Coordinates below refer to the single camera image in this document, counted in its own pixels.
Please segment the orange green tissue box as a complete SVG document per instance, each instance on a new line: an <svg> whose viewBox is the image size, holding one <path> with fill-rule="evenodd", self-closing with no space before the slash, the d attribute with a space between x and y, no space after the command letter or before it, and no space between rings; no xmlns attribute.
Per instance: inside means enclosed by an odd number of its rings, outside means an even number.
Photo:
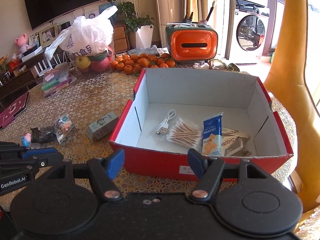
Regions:
<svg viewBox="0 0 320 240"><path fill-rule="evenodd" d="M208 25L168 23L165 36L175 61L210 60L217 54L218 34Z"/></svg>

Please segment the wooden tv cabinet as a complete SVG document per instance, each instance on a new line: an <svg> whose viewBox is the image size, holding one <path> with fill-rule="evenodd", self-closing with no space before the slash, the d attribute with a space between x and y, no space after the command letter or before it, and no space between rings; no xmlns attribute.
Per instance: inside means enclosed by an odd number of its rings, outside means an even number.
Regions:
<svg viewBox="0 0 320 240"><path fill-rule="evenodd" d="M114 22L112 25L114 27L114 52L119 54L128 51L130 46L128 36L125 33L124 21ZM50 62L46 60L44 51L41 51L29 60L20 63L17 68L20 72L19 75L12 74L11 79L1 86L1 111L27 90L39 84L42 81L42 78L39 77L41 71L45 70L46 67L56 66L64 59L67 59L67 57L63 56L62 50L58 48Z"/></svg>

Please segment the white washing machine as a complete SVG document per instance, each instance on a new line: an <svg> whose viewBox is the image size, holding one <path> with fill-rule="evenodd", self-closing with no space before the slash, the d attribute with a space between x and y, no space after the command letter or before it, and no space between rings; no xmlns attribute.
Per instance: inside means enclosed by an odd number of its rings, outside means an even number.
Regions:
<svg viewBox="0 0 320 240"><path fill-rule="evenodd" d="M229 0L225 58L236 64L257 63L265 44L268 0Z"/></svg>

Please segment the cotton swab pack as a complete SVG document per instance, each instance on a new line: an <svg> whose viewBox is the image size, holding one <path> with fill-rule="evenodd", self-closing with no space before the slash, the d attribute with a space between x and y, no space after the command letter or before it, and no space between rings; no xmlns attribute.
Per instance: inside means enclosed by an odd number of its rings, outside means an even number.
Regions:
<svg viewBox="0 0 320 240"><path fill-rule="evenodd" d="M202 141L202 128L189 120L178 118L169 129L166 139L186 148L197 149Z"/></svg>

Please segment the red cardboard box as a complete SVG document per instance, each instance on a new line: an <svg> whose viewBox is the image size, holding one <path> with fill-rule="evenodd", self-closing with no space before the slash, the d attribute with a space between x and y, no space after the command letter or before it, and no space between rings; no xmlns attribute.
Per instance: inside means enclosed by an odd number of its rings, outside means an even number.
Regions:
<svg viewBox="0 0 320 240"><path fill-rule="evenodd" d="M195 180L187 148L156 133L168 111L202 126L222 114L222 125L250 134L245 147L250 159L268 173L293 156L293 150L271 99L256 76L220 70L148 68L142 71L133 98L114 129L110 144L125 151L131 173L178 180Z"/></svg>

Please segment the green photo frame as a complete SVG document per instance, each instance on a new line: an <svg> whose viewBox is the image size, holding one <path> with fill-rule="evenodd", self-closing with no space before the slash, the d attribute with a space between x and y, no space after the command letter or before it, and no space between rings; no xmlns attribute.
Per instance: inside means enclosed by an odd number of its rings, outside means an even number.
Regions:
<svg viewBox="0 0 320 240"><path fill-rule="evenodd" d="M46 48L51 45L59 34L58 24L52 24L39 32L40 45Z"/></svg>

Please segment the pink teddy bear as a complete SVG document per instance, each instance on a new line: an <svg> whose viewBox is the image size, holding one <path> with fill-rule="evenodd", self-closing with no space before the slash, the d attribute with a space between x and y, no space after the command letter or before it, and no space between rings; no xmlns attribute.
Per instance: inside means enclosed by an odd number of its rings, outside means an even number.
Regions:
<svg viewBox="0 0 320 240"><path fill-rule="evenodd" d="M27 50L30 49L30 46L27 42L26 34L22 34L20 37L16 38L15 43L19 46L20 53L25 53Z"/></svg>

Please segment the grey herbal product box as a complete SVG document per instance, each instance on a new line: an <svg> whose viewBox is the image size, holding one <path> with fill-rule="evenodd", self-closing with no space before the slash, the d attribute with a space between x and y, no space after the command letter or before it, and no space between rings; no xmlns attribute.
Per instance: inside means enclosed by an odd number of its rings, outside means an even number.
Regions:
<svg viewBox="0 0 320 240"><path fill-rule="evenodd" d="M106 135L113 132L118 123L118 120L119 117L113 112L105 114L95 122L89 124L87 128L88 138L91 141L102 139Z"/></svg>

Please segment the sausage snack packet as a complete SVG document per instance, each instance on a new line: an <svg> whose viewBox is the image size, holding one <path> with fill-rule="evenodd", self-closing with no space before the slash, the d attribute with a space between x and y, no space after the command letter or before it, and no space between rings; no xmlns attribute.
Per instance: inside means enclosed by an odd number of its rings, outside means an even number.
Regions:
<svg viewBox="0 0 320 240"><path fill-rule="evenodd" d="M70 131L73 129L72 123L68 113L60 116L53 125L57 142L61 145L67 138Z"/></svg>

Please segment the beige snack packet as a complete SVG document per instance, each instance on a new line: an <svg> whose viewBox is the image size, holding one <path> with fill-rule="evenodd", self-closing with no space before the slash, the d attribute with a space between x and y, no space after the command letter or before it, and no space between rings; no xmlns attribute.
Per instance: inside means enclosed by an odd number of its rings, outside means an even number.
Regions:
<svg viewBox="0 0 320 240"><path fill-rule="evenodd" d="M225 157L248 157L252 153L245 149L251 135L230 128L222 128L222 155Z"/></svg>

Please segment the pile of mandarins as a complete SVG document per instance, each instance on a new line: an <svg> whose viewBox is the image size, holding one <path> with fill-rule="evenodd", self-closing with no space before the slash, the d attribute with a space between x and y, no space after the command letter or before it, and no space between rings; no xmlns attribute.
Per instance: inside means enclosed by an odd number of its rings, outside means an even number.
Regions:
<svg viewBox="0 0 320 240"><path fill-rule="evenodd" d="M168 54L163 53L159 56L155 54L141 53L117 55L110 63L111 69L122 72L126 75L139 75L145 68L175 68L176 62Z"/></svg>

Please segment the black seaweed snack packet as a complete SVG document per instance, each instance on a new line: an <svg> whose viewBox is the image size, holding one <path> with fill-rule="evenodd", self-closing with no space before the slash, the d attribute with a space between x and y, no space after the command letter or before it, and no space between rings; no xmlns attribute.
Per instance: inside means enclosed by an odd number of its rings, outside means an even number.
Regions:
<svg viewBox="0 0 320 240"><path fill-rule="evenodd" d="M32 143L47 143L57 141L53 126L31 128Z"/></svg>

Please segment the potted green plant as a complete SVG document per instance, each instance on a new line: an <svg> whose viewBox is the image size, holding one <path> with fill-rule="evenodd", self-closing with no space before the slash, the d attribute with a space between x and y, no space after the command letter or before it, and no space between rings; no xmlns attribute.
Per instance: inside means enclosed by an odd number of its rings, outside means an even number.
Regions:
<svg viewBox="0 0 320 240"><path fill-rule="evenodd" d="M135 36L133 46L135 48L149 48L152 43L153 27L155 19L149 15L141 16L139 0L107 0L118 1L118 11L123 16L126 32Z"/></svg>

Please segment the blue cracker packet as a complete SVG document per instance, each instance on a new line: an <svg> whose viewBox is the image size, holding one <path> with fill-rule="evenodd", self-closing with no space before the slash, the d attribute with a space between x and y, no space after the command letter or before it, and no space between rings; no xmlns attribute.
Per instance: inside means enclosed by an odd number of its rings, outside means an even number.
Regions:
<svg viewBox="0 0 320 240"><path fill-rule="evenodd" d="M202 154L222 156L222 113L204 120L202 137Z"/></svg>

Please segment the pink blue toy figure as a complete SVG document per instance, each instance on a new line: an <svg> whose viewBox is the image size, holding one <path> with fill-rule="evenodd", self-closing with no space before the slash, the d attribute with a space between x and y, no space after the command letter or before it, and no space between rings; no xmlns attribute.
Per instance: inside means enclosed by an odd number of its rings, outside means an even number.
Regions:
<svg viewBox="0 0 320 240"><path fill-rule="evenodd" d="M21 139L23 147L29 147L31 145L31 133L26 133L24 136L21 137Z"/></svg>

